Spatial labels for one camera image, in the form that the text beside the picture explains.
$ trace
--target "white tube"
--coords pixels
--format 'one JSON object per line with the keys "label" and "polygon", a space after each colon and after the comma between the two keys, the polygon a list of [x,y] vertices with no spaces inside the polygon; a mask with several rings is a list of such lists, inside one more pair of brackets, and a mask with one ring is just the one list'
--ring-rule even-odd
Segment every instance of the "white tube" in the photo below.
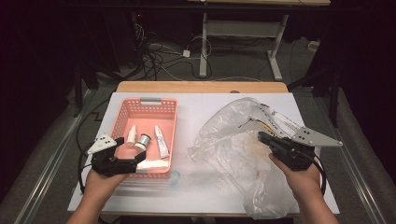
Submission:
{"label": "white tube", "polygon": [[163,133],[161,132],[161,129],[157,125],[155,125],[154,128],[155,128],[155,135],[157,135],[158,148],[160,149],[161,159],[169,157],[169,150],[165,144],[165,140],[163,139]]}
{"label": "white tube", "polygon": [[137,169],[144,170],[149,168],[166,168],[169,167],[169,161],[157,160],[157,161],[141,161],[137,164]]}
{"label": "white tube", "polygon": [[131,130],[128,133],[128,138],[126,140],[126,145],[132,147],[136,142],[136,126],[132,126]]}

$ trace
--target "pink plastic basket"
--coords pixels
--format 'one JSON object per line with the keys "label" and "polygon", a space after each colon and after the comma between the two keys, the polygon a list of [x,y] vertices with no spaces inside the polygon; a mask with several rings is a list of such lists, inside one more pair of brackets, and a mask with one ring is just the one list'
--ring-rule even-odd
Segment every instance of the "pink plastic basket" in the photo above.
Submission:
{"label": "pink plastic basket", "polygon": [[[124,137],[126,141],[129,131],[135,125],[136,142],[142,133],[147,134],[151,138],[146,148],[146,160],[160,160],[160,150],[154,130],[155,125],[158,125],[163,133],[163,138],[170,154],[169,157],[163,159],[164,161],[169,161],[167,168],[138,169],[136,173],[131,174],[131,177],[168,178],[170,176],[176,118],[177,99],[126,98],[122,101],[111,137],[113,139]],[[141,149],[138,147],[130,147],[127,144],[123,144],[117,148],[115,156],[119,159],[132,159],[140,152]]]}

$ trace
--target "white tabletop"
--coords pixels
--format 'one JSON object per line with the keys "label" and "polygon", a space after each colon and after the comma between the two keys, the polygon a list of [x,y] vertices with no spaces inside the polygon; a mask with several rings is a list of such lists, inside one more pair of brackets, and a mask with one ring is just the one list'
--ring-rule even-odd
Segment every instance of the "white tabletop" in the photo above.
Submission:
{"label": "white tabletop", "polygon": [[[103,213],[152,216],[246,216],[243,195],[229,188],[219,190],[219,178],[207,163],[191,160],[187,148],[202,126],[228,103],[253,97],[271,106],[300,125],[304,125],[292,93],[113,93],[97,136],[111,132],[121,101],[126,97],[167,97],[178,100],[177,126],[169,179],[127,178],[107,201]],[[85,180],[89,168],[82,176]],[[79,185],[68,211],[75,211],[81,200]],[[339,214],[338,206],[327,186],[325,201]],[[289,214],[299,214],[295,204]]]}

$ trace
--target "human hand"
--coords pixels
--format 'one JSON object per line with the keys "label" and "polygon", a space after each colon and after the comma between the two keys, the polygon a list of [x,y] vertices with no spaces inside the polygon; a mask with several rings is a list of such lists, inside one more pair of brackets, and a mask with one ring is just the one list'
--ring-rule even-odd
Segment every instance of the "human hand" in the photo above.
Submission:
{"label": "human hand", "polygon": [[311,198],[322,197],[320,191],[319,170],[314,165],[305,171],[292,171],[285,163],[280,161],[272,153],[269,155],[271,161],[279,167],[286,176],[286,180],[293,191],[294,198],[297,202],[310,200]]}
{"label": "human hand", "polygon": [[76,212],[67,220],[67,224],[96,223],[108,198],[127,176],[126,174],[107,177],[90,170],[81,203]]}
{"label": "human hand", "polygon": [[126,178],[125,175],[114,175],[111,177],[99,175],[93,169],[88,172],[84,189],[84,198],[105,205],[114,189]]}

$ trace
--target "forearm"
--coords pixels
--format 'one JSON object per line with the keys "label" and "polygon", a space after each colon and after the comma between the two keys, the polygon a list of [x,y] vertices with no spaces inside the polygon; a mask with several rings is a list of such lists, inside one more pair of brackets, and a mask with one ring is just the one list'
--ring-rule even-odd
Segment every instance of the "forearm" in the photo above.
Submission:
{"label": "forearm", "polygon": [[332,210],[327,206],[321,194],[309,199],[299,199],[297,202],[304,224],[338,223],[338,220],[335,218]]}
{"label": "forearm", "polygon": [[106,200],[98,200],[90,198],[89,195],[84,195],[81,203],[69,218],[67,224],[94,224],[100,216],[100,213],[105,206]]}

